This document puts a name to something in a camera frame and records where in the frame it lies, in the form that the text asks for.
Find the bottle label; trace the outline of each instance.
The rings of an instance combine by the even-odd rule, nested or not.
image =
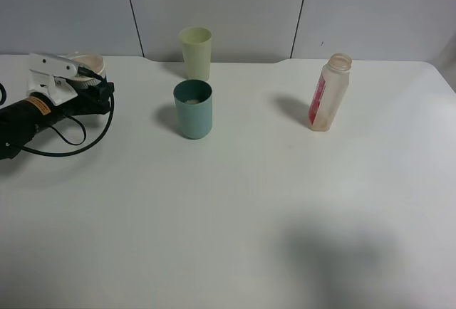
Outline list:
[[[314,123],[316,113],[318,112],[318,108],[320,107],[321,97],[323,97],[323,93],[325,91],[326,81],[323,77],[323,73],[320,75],[320,80],[318,80],[318,85],[316,86],[315,94],[313,95],[313,100],[311,103],[311,107],[309,108],[309,119],[311,124]]]

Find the plastic cup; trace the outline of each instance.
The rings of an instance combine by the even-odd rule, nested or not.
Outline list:
[[[179,33],[189,79],[209,80],[212,33],[208,28],[190,26]]]
[[[177,119],[184,136],[198,140],[212,129],[212,88],[202,80],[186,80],[174,89]]]

